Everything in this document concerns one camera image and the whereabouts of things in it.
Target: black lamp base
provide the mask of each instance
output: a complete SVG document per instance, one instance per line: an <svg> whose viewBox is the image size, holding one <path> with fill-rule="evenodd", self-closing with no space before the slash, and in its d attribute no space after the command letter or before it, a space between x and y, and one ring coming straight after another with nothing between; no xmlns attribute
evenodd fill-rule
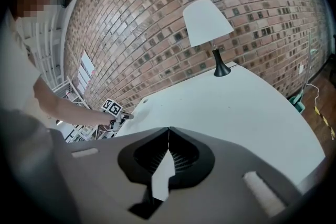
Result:
<svg viewBox="0 0 336 224"><path fill-rule="evenodd" d="M216 77L223 77L228 75L231 72L231 69L223 63L219 50L215 49L212 51L212 53L214 54L216 60L216 70L214 75Z"/></svg>

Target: person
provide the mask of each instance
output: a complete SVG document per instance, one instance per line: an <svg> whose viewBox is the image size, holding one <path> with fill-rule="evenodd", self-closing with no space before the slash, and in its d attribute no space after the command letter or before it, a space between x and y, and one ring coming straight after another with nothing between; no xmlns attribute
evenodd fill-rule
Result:
<svg viewBox="0 0 336 224"><path fill-rule="evenodd" d="M30 49L23 43L20 25L44 23L51 19L57 6L66 7L70 1L8 0L9 9L0 32L0 106L21 110L47 127L55 127L55 119L74 125L109 126L115 120L113 115L57 97L40 76Z"/></svg>

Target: brick wall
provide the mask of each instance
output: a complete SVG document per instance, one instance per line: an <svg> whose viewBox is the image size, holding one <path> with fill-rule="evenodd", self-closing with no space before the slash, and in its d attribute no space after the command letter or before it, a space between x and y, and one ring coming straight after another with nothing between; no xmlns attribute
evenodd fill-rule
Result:
<svg viewBox="0 0 336 224"><path fill-rule="evenodd" d="M65 47L65 72L76 77L83 50L96 71L85 100L106 98L132 111L141 98L214 68L211 46L191 48L183 9L194 0L78 0ZM329 52L322 0L212 0L234 27L215 41L225 62L235 61L283 95L303 82L312 33L312 74Z"/></svg>

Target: wall outlet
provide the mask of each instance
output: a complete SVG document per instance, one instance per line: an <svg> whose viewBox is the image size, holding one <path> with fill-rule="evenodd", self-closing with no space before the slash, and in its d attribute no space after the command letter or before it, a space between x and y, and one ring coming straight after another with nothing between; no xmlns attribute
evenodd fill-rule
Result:
<svg viewBox="0 0 336 224"><path fill-rule="evenodd" d="M299 74L301 74L303 72L303 65L300 65L299 67Z"/></svg>

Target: person's arm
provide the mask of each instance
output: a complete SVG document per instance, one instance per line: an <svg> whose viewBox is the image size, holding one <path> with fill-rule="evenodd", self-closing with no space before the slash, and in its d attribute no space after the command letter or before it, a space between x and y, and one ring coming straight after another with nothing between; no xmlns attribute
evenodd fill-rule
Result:
<svg viewBox="0 0 336 224"><path fill-rule="evenodd" d="M40 77L34 85L35 98L48 115L74 125L110 125L114 116L109 113L83 108L56 96Z"/></svg>

